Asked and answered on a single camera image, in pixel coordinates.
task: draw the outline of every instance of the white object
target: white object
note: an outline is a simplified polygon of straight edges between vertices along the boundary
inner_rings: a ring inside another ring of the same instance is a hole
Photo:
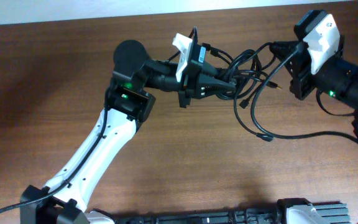
[[[104,110],[101,112],[98,122],[92,132],[82,143],[80,148],[75,152],[74,156],[67,164],[48,182],[45,186],[50,191],[59,187],[62,182],[78,167],[82,158],[90,150],[101,131],[103,124]],[[112,159],[118,151],[128,142],[136,133],[136,123],[134,120],[129,121],[127,115],[114,109],[108,111],[108,120],[105,138],[102,138],[83,167],[78,171],[77,175],[70,181],[70,184],[61,191],[57,192],[54,197],[68,202],[69,199],[77,201],[76,208],[83,212],[88,206],[88,202],[99,179],[110,165]]]
[[[347,0],[0,0],[0,24],[196,12],[332,1]]]
[[[114,221],[102,213],[92,211],[85,214],[90,224],[114,224]]]
[[[332,14],[324,19],[303,39],[309,45],[311,73],[315,75],[339,47],[341,35]]]
[[[177,82],[180,82],[182,72],[187,66],[191,43],[193,43],[193,40],[191,38],[181,34],[177,34],[173,39],[172,45],[176,46],[180,51],[180,59],[177,68]]]
[[[312,205],[294,205],[287,209],[287,224],[329,224]]]

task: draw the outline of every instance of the white wall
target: white wall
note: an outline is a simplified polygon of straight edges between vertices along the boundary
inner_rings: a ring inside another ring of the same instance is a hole
[[[346,0],[0,0],[0,24],[331,1]]]

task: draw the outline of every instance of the brown table surface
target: brown table surface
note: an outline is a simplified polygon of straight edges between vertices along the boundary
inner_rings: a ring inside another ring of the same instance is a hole
[[[198,26],[200,42],[238,55],[268,41],[294,40],[294,24],[310,9],[334,14],[346,36],[345,58],[358,64],[358,1],[0,26],[0,207],[18,202],[29,184],[42,187],[90,133],[121,41],[139,40],[152,58],[165,59],[176,51],[175,34]],[[262,63],[270,57],[268,50],[260,55]],[[257,117],[263,126],[282,134],[352,133],[352,118],[325,114],[314,92],[297,100],[287,71],[274,80],[283,90],[262,94]],[[232,101],[212,96],[183,109],[176,93],[150,92],[157,101],[149,119],[109,166],[88,210],[200,211],[305,197],[347,203],[358,221],[353,142],[264,142],[241,128]],[[335,113],[350,111],[327,96],[323,103]],[[249,110],[240,114],[251,125]],[[3,213],[0,223],[18,222],[18,214]]]

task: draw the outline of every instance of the robotic arm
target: robotic arm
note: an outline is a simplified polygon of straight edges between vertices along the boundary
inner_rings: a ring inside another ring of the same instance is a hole
[[[221,69],[206,62],[205,54],[210,51],[218,57],[219,52],[226,53],[209,44],[198,44],[196,28],[192,34],[193,39],[177,34],[173,40],[180,51],[178,63],[152,60],[136,40],[119,44],[114,52],[115,68],[105,94],[104,110],[92,132],[43,189],[28,186],[20,204],[2,208],[0,213],[20,207],[21,223],[114,223],[99,212],[84,212],[108,165],[152,110],[155,97],[147,93],[145,87],[178,92],[179,105],[186,108],[192,98],[213,95],[224,100],[234,99],[236,105],[237,97],[248,94],[256,82],[265,82],[260,79],[265,67],[256,59],[258,52],[267,45],[257,51],[246,50],[241,57],[228,56],[229,67]],[[270,51],[283,61],[293,77],[290,91],[303,100],[317,88],[354,108],[352,124],[358,138],[358,66],[342,59],[344,38],[332,15],[325,11],[309,12],[295,26],[295,34],[297,41],[269,44]],[[244,75],[238,66],[248,60],[252,60],[252,67],[246,70],[249,75]],[[254,82],[252,88],[240,94],[249,80]],[[267,86],[277,87],[275,83],[266,82]],[[266,132],[254,134],[265,141],[273,139]],[[283,224],[327,223],[313,205],[304,200],[283,200],[278,205],[276,218]]]

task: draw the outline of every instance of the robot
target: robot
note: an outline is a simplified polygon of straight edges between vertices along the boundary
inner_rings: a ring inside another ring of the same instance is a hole
[[[234,112],[241,126],[264,141],[334,135],[358,143],[358,66],[342,58],[344,37],[340,35],[333,16],[322,10],[310,11],[295,26],[294,31],[298,37],[296,41],[266,43],[258,50],[246,50],[236,58],[209,44],[199,44],[196,27],[189,37],[181,34],[175,36],[173,45],[179,51],[168,60],[152,60],[143,45],[136,40],[122,42],[114,52],[115,68],[104,95],[104,109],[89,136],[42,189],[28,186],[20,203],[1,208],[0,213],[20,208],[21,223],[349,223],[346,204],[313,205],[305,198],[281,199],[269,209],[249,208],[245,211],[179,217],[117,219],[100,210],[85,213],[103,173],[119,150],[147,121],[152,111],[155,97],[144,90],[146,87],[177,92],[182,108],[190,105],[192,98],[217,96],[222,100],[234,100]],[[265,47],[269,47],[273,59],[263,67],[257,54]],[[210,65],[205,61],[208,52],[224,60],[228,67],[215,68]],[[179,62],[172,62],[179,55]],[[264,70],[275,59],[280,63],[267,75]],[[251,68],[239,70],[239,66],[248,61],[252,62]],[[290,91],[296,98],[303,100],[316,88],[316,99],[325,112],[335,116],[353,116],[356,138],[334,131],[283,136],[261,127],[255,118],[257,99],[266,86],[279,87],[270,80],[282,67],[292,76]],[[252,82],[250,88],[243,91],[249,82]],[[354,108],[354,112],[328,112],[319,100],[322,93]],[[259,133],[250,130],[238,116],[236,102],[245,96],[248,98],[242,100],[239,106],[245,108],[250,104],[251,118]]]

